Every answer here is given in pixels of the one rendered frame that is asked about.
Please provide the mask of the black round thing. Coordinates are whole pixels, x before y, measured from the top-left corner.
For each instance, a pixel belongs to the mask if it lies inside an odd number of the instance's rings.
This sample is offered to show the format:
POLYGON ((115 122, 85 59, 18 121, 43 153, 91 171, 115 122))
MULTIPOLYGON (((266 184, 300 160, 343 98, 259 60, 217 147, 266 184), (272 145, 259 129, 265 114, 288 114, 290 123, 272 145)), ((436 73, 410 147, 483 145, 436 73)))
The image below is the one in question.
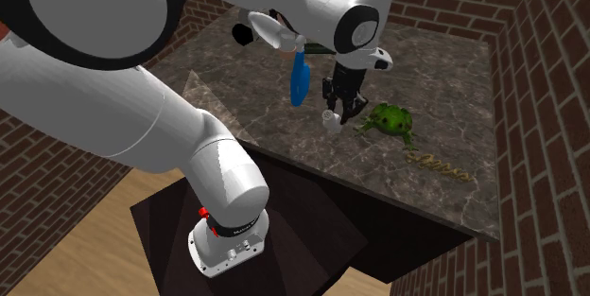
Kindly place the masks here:
POLYGON ((254 41, 252 29, 240 23, 233 26, 232 36, 234 37, 234 40, 242 46, 250 44, 254 41))

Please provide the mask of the dark robot stand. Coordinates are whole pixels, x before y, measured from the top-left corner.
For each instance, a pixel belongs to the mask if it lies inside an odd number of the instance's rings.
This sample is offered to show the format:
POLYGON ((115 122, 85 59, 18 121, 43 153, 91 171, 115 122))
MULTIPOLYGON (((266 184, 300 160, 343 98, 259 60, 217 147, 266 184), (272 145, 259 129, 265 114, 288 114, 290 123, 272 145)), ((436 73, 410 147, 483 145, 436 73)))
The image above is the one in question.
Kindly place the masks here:
POLYGON ((208 278, 188 250, 201 203, 180 179, 130 209, 160 296, 321 296, 367 240, 324 192, 331 180, 247 144, 270 190, 265 249, 208 278))

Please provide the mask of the dark green flat thing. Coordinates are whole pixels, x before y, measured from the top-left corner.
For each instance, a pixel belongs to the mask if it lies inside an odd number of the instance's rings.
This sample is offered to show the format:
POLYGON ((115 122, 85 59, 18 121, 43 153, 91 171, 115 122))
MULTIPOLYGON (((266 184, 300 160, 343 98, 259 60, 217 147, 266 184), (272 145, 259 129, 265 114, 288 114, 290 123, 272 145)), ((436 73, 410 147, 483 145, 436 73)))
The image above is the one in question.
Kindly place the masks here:
POLYGON ((304 45, 304 52, 306 54, 328 54, 334 55, 335 51, 317 43, 306 43, 304 45))

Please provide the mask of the small white bottle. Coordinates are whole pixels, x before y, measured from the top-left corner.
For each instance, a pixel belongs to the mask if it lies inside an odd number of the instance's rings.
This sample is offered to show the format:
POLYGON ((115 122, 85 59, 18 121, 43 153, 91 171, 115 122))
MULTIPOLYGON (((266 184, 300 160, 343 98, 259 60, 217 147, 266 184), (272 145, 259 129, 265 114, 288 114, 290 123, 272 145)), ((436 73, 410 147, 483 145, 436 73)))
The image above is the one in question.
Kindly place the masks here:
POLYGON ((322 114, 322 124, 331 133, 340 133, 342 125, 340 124, 340 115, 331 110, 325 110, 322 114))

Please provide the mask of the green frog figure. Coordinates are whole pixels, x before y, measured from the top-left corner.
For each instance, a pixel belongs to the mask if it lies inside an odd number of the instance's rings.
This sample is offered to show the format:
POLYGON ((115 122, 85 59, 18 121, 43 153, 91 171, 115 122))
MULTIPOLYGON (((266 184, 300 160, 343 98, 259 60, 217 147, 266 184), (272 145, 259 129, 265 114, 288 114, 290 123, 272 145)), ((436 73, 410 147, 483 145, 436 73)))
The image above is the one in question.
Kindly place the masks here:
POLYGON ((414 132, 410 112, 397 105, 380 103, 366 116, 363 123, 355 128, 356 135, 363 135, 368 130, 376 129, 388 136, 399 136, 404 141, 403 150, 414 151, 412 144, 414 132))

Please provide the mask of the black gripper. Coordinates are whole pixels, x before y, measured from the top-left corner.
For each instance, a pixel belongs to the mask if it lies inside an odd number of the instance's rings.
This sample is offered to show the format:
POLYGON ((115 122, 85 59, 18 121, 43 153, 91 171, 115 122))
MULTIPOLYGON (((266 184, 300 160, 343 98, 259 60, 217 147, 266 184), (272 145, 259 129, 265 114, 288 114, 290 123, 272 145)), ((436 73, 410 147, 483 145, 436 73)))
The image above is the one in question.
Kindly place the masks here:
POLYGON ((366 69, 350 69, 337 62, 333 76, 322 79, 322 98, 326 100, 327 109, 333 112, 337 101, 342 100, 341 125, 358 115, 368 104, 368 99, 359 93, 365 75, 366 69))

